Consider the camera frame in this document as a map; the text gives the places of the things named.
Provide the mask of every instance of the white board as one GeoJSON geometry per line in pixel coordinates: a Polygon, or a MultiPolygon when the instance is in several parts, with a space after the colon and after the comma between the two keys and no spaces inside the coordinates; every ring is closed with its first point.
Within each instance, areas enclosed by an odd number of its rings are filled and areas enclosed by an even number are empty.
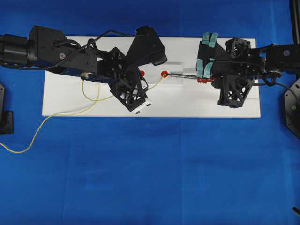
{"type": "MultiPolygon", "coordinates": [[[[87,43],[86,36],[68,37],[79,42],[87,43]]],[[[103,37],[97,41],[101,50],[110,51],[115,46],[124,54],[127,53],[132,37],[103,37]]],[[[145,71],[145,78],[149,86],[160,79],[163,70],[196,75],[195,64],[198,47],[201,38],[187,37],[162,37],[168,62],[153,66],[152,64],[139,67],[145,71]]],[[[219,38],[218,43],[225,48],[227,38],[219,38]]],[[[248,39],[251,47],[255,47],[255,39],[248,39]]],[[[97,97],[97,85],[94,82],[85,82],[85,92],[93,99],[97,97]]],[[[52,74],[45,72],[43,116],[54,113],[69,112],[82,109],[92,102],[82,94],[82,81],[79,77],[52,74]]],[[[101,96],[110,96],[107,84],[100,84],[101,96]]],[[[147,95],[153,104],[138,115],[129,112],[115,97],[97,103],[89,112],[77,116],[101,116],[101,117],[227,117],[227,118],[259,118],[260,102],[259,89],[253,87],[242,108],[232,109],[219,106],[220,90],[208,84],[199,84],[196,80],[168,77],[155,88],[149,90],[147,95]]]]}

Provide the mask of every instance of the blue table surface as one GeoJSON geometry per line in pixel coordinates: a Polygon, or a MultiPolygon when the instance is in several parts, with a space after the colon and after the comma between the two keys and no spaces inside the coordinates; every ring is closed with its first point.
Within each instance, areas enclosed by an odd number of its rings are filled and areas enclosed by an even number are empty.
{"type": "MultiPolygon", "coordinates": [[[[33,25],[68,35],[149,25],[161,37],[293,43],[287,0],[2,0],[0,21],[0,34],[24,37],[33,25]]],[[[22,150],[43,120],[44,72],[0,68],[0,83],[15,116],[0,142],[22,150]]],[[[52,119],[28,152],[0,151],[1,224],[300,224],[300,140],[284,92],[260,88],[260,119],[52,119]]]]}

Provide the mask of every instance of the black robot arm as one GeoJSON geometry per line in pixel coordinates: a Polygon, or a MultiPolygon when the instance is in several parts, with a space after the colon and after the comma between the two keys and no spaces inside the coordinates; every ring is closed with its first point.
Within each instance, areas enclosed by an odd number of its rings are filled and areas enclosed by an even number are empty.
{"type": "Polygon", "coordinates": [[[250,42],[233,38],[223,49],[215,42],[215,34],[205,34],[200,42],[198,59],[201,61],[198,82],[212,81],[220,89],[218,105],[231,108],[242,107],[252,86],[276,84],[283,72],[300,75],[300,0],[290,0],[293,45],[271,44],[252,49],[250,42]],[[262,79],[263,84],[254,80],[262,79]]]}
{"type": "Polygon", "coordinates": [[[47,70],[61,75],[78,76],[83,80],[107,83],[111,93],[132,111],[146,102],[148,85],[138,66],[167,61],[165,47],[153,28],[136,30],[131,47],[125,56],[117,47],[101,51],[90,39],[84,46],[69,40],[60,30],[34,26],[29,39],[13,35],[0,36],[0,64],[5,68],[47,70]]]}

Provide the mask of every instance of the metal rod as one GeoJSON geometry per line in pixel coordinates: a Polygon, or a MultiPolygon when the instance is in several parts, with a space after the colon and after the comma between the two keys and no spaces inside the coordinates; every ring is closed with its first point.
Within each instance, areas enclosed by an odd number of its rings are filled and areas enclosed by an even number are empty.
{"type": "Polygon", "coordinates": [[[168,74],[170,77],[177,77],[177,78],[187,78],[187,79],[197,79],[197,76],[193,76],[193,75],[186,75],[186,74],[173,74],[170,73],[168,74]]]}

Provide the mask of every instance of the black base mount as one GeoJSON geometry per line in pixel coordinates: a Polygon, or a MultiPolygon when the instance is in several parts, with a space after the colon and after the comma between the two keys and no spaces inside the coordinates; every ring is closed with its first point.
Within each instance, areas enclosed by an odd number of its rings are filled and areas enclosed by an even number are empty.
{"type": "Polygon", "coordinates": [[[5,89],[0,84],[0,135],[14,133],[13,111],[3,111],[5,89]]]}
{"type": "MultiPolygon", "coordinates": [[[[300,79],[298,79],[291,89],[300,99],[300,79]]],[[[295,99],[295,96],[288,90],[285,93],[285,119],[287,127],[300,138],[300,106],[295,99]]]]}

